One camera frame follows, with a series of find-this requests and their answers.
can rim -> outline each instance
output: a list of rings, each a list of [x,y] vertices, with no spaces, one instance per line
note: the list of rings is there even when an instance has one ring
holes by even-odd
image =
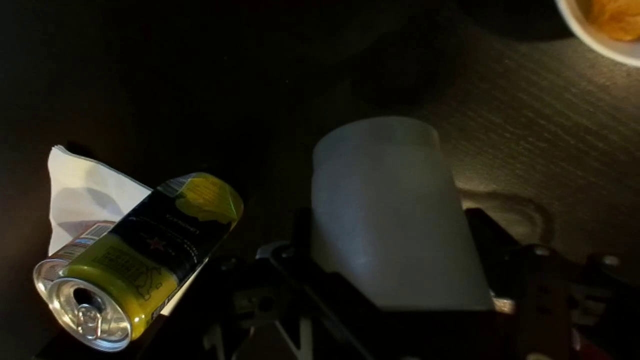
[[[127,328],[124,328],[127,330],[127,337],[122,337],[122,340],[105,340],[101,335],[99,337],[87,337],[78,330],[78,325],[72,321],[72,315],[67,313],[67,305],[62,303],[62,291],[71,293],[77,287],[85,287],[85,289],[90,289],[92,293],[99,293],[113,312],[119,312],[119,315],[127,318]],[[131,343],[131,337],[132,337],[131,320],[128,320],[127,312],[119,305],[119,301],[113,296],[108,296],[102,287],[99,287],[99,286],[95,286],[90,282],[85,282],[81,277],[58,277],[49,287],[49,299],[51,299],[49,305],[51,305],[53,313],[57,315],[58,324],[67,332],[71,332],[75,337],[85,342],[87,346],[97,348],[101,352],[120,352]]]

dark table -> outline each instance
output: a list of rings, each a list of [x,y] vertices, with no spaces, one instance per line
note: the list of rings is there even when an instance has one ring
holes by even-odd
[[[522,241],[640,274],[640,70],[566,36],[553,5],[475,3],[0,3],[2,358],[49,333],[30,268],[61,142],[148,184],[216,167],[248,200],[224,251],[251,254],[291,238],[323,133],[409,114],[440,129],[464,204]]]

bowl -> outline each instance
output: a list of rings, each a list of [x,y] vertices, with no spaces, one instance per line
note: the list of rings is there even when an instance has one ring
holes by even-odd
[[[587,20],[588,0],[557,0],[568,28],[591,48],[616,62],[640,67],[640,42],[616,42]]]

drink can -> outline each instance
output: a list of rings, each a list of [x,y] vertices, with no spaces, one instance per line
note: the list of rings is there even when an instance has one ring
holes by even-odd
[[[115,228],[115,222],[97,222],[89,225],[81,236],[72,238],[67,245],[57,249],[53,256],[45,257],[35,268],[35,286],[45,301],[49,301],[49,287],[55,279],[62,275],[65,265],[78,257],[89,245],[102,238],[108,229]]]
[[[216,175],[174,177],[71,259],[47,296],[81,342],[119,352],[139,340],[243,216]]]

can top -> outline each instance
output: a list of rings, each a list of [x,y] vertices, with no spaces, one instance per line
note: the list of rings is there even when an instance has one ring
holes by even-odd
[[[49,298],[58,321],[81,342],[102,352],[120,352],[131,343],[127,313],[101,287],[78,277],[58,277]]]

